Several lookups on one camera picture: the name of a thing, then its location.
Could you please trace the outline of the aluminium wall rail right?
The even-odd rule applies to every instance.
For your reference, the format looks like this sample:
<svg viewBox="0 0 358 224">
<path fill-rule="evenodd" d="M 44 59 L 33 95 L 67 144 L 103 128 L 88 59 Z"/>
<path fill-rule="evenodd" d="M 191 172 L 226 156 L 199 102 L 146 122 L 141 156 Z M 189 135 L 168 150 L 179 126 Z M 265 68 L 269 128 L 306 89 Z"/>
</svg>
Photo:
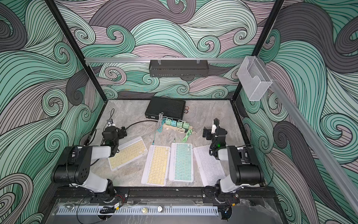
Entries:
<svg viewBox="0 0 358 224">
<path fill-rule="evenodd" d="M 275 77 L 273 73 L 271 73 L 262 59 L 258 59 L 258 64 L 264 70 L 268 79 L 272 82 L 270 87 L 280 99 L 282 106 L 285 107 L 308 145 L 318 156 L 318 159 L 322 162 L 325 169 L 328 171 L 331 178 L 345 197 L 346 201 L 349 203 L 350 207 L 353 209 L 355 214 L 357 214 L 358 188 L 349 178 L 342 166 L 336 161 L 317 132 L 312 128 L 312 126 L 297 108 L 298 101 L 292 101 L 291 95 L 296 94 L 294 87 L 291 87 L 292 91 L 288 91 L 285 86 L 281 85 L 281 79 L 279 77 Z"/>
</svg>

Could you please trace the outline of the black flat box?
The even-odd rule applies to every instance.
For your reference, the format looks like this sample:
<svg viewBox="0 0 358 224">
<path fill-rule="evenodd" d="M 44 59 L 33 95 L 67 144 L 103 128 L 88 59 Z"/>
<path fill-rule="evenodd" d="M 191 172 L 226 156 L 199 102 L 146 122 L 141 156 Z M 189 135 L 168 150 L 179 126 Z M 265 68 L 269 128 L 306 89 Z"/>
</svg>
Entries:
<svg viewBox="0 0 358 224">
<path fill-rule="evenodd" d="M 169 99 L 153 97 L 145 111 L 145 117 L 148 119 L 159 119 L 159 114 L 174 120 L 182 120 L 184 116 L 186 102 L 179 99 Z"/>
</svg>

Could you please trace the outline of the green keyboard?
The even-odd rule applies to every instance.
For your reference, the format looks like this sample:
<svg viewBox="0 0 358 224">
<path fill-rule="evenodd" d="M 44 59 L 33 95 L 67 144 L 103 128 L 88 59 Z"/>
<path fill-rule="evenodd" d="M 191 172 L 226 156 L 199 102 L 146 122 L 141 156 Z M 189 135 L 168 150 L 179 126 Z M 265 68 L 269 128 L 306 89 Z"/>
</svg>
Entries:
<svg viewBox="0 0 358 224">
<path fill-rule="evenodd" d="M 194 181 L 194 155 L 192 144 L 171 144 L 169 180 L 188 183 Z"/>
</svg>

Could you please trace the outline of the aluminium wall rail back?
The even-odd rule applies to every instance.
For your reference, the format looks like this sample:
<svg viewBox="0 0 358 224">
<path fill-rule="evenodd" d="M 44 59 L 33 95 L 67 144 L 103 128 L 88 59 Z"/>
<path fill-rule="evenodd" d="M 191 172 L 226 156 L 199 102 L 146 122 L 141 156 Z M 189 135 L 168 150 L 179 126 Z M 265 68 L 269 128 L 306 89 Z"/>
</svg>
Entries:
<svg viewBox="0 0 358 224">
<path fill-rule="evenodd" d="M 86 63 L 150 63 L 151 60 L 155 60 L 158 63 L 161 61 L 204 61 L 206 60 L 208 63 L 224 63 L 224 64 L 237 64 L 242 63 L 244 58 L 155 58 L 155 57 L 86 57 Z"/>
</svg>

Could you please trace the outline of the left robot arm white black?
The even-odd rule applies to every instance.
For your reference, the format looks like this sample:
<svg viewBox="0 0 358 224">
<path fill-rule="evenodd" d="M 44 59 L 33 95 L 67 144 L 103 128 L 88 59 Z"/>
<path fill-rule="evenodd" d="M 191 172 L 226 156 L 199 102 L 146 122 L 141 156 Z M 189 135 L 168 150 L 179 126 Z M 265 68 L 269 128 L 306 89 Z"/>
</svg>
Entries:
<svg viewBox="0 0 358 224">
<path fill-rule="evenodd" d="M 102 132 L 100 146 L 69 146 L 59 157 L 52 173 L 51 181 L 61 185 L 79 186 L 94 193 L 106 193 L 114 197 L 116 191 L 109 179 L 99 177 L 91 170 L 96 160 L 111 158 L 119 152 L 118 142 L 127 136 L 125 127 L 108 126 Z"/>
</svg>

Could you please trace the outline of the wooden power strip green plugs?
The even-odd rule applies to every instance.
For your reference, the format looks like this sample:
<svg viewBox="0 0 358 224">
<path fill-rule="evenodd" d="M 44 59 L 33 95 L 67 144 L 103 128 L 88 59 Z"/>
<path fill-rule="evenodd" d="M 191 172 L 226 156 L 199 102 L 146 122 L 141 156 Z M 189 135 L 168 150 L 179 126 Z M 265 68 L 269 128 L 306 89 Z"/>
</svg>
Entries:
<svg viewBox="0 0 358 224">
<path fill-rule="evenodd" d="M 186 133 L 193 129 L 193 127 L 186 121 L 174 120 L 172 118 L 164 118 L 163 128 L 172 129 L 178 131 L 179 133 Z"/>
</svg>

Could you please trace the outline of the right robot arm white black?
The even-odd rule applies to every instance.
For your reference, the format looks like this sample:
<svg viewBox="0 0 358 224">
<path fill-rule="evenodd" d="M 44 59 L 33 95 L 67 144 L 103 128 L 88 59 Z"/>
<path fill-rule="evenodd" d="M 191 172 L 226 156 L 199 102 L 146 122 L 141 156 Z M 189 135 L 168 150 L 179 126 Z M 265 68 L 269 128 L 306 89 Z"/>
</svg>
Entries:
<svg viewBox="0 0 358 224">
<path fill-rule="evenodd" d="M 249 145 L 227 146 L 227 131 L 220 127 L 203 128 L 203 137 L 211 141 L 209 155 L 218 161 L 227 161 L 229 175 L 217 181 L 216 191 L 234 193 L 245 187 L 259 188 L 264 182 L 264 172 L 253 148 Z"/>
</svg>

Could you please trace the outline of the yellow keyboard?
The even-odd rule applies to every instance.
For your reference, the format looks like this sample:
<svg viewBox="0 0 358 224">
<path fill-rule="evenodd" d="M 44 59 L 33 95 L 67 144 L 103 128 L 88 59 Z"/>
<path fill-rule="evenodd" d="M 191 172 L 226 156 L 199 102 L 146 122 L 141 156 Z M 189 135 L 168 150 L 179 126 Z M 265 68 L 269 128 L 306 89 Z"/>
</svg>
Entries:
<svg viewBox="0 0 358 224">
<path fill-rule="evenodd" d="M 142 184 L 159 187 L 164 187 L 166 185 L 170 153 L 170 147 L 150 146 L 141 179 Z"/>
<path fill-rule="evenodd" d="M 139 158 L 148 152 L 142 137 L 137 137 L 118 147 L 118 152 L 108 158 L 111 171 L 117 170 Z"/>
</svg>

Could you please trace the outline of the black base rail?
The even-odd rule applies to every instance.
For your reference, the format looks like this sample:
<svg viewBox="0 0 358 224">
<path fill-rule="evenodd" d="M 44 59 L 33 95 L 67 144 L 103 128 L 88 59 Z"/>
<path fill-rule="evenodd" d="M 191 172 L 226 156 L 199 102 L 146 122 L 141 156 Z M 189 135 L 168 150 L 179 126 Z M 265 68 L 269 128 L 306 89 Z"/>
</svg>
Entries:
<svg viewBox="0 0 358 224">
<path fill-rule="evenodd" d="M 59 187 L 54 198 L 82 199 L 87 197 L 93 203 L 103 203 L 106 199 L 125 203 L 142 199 L 188 199 L 203 203 L 223 204 L 237 203 L 240 199 L 275 198 L 277 196 L 272 187 L 243 188 L 233 193 L 220 193 L 214 187 L 115 187 L 114 189 L 114 193 L 107 191 L 91 193 L 81 187 Z"/>
</svg>

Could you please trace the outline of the aluminium wall rail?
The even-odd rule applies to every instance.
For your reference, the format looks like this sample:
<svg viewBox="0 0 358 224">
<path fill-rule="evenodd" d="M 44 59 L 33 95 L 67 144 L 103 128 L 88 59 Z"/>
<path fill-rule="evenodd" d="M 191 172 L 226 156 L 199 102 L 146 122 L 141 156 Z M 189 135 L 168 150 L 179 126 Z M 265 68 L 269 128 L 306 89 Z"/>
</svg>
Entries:
<svg viewBox="0 0 358 224">
<path fill-rule="evenodd" d="M 86 63 L 150 63 L 151 60 L 155 60 L 158 63 L 161 61 L 204 61 L 206 60 L 208 63 L 224 63 L 224 64 L 237 64 L 242 63 L 244 58 L 155 58 L 155 57 L 86 57 Z"/>
<path fill-rule="evenodd" d="M 345 197 L 346 201 L 349 203 L 350 207 L 353 209 L 355 214 L 357 214 L 358 188 L 349 178 L 342 166 L 336 161 L 317 132 L 312 128 L 312 126 L 297 108 L 298 101 L 292 101 L 291 95 L 296 94 L 294 87 L 291 87 L 292 91 L 288 91 L 285 86 L 281 85 L 281 79 L 279 77 L 275 77 L 273 73 L 271 73 L 262 59 L 258 59 L 258 64 L 264 70 L 268 79 L 272 82 L 270 87 L 280 99 L 282 106 L 285 107 L 308 145 L 318 156 L 318 159 L 322 162 L 325 169 L 328 171 L 331 178 Z"/>
</svg>

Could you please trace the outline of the black wall tray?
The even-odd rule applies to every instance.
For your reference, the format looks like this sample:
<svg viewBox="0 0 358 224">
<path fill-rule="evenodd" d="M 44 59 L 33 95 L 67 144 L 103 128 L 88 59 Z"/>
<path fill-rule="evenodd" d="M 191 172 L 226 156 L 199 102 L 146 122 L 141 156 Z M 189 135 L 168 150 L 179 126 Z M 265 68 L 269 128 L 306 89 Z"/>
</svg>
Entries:
<svg viewBox="0 0 358 224">
<path fill-rule="evenodd" d="M 151 60 L 149 63 L 151 77 L 207 77 L 209 65 L 204 61 L 161 61 Z"/>
</svg>

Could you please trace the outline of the white keyboard far right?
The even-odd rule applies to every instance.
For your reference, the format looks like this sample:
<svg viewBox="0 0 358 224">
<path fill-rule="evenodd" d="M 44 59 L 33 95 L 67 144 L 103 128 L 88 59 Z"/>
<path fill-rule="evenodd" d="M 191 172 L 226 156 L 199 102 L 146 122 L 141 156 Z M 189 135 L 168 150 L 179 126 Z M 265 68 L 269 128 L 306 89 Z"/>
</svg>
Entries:
<svg viewBox="0 0 358 224">
<path fill-rule="evenodd" d="M 222 164 L 209 155 L 209 145 L 195 147 L 194 155 L 204 186 L 214 186 L 218 180 L 226 177 Z"/>
</svg>

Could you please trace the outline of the clear acrylic wall holder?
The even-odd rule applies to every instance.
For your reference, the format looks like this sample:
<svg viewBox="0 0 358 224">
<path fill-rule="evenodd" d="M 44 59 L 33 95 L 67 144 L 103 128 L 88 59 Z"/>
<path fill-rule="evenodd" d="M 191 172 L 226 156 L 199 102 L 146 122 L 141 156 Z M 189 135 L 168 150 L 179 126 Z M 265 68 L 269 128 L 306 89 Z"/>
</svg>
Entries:
<svg viewBox="0 0 358 224">
<path fill-rule="evenodd" d="M 272 85 L 266 64 L 255 56 L 244 58 L 237 76 L 249 101 L 260 101 Z"/>
</svg>

